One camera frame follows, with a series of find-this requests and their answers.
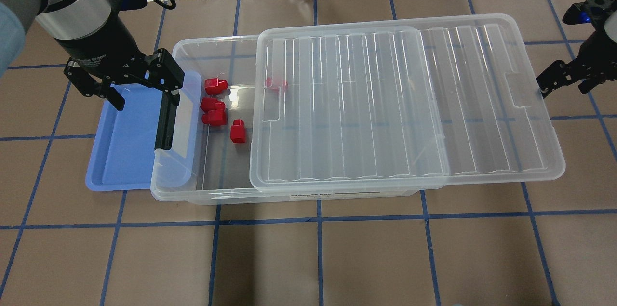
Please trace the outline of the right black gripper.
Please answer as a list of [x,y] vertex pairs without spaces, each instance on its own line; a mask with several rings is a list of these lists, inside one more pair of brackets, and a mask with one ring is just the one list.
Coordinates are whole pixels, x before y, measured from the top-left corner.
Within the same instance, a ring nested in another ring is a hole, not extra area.
[[616,79],[616,0],[585,0],[573,3],[562,22],[590,24],[593,33],[568,64],[556,60],[536,77],[542,99],[560,87],[580,81],[580,93],[587,94],[607,80]]

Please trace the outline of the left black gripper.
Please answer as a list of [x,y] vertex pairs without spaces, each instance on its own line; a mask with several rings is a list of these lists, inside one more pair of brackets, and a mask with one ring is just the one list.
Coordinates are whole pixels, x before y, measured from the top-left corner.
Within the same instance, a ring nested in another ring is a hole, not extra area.
[[157,49],[146,62],[146,55],[128,31],[95,31],[64,40],[64,49],[70,55],[65,76],[84,97],[106,99],[122,111],[125,99],[111,84],[141,84],[161,91],[154,148],[171,149],[185,72],[167,49]]

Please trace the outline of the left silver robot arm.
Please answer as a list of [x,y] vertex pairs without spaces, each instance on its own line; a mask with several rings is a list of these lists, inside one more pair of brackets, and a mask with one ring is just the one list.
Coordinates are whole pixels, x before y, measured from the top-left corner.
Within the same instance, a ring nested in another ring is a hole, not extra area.
[[139,84],[161,91],[155,148],[172,147],[179,90],[185,74],[166,49],[143,53],[119,17],[124,0],[1,0],[1,71],[20,55],[36,21],[69,55],[64,74],[86,97],[125,99],[116,86]]

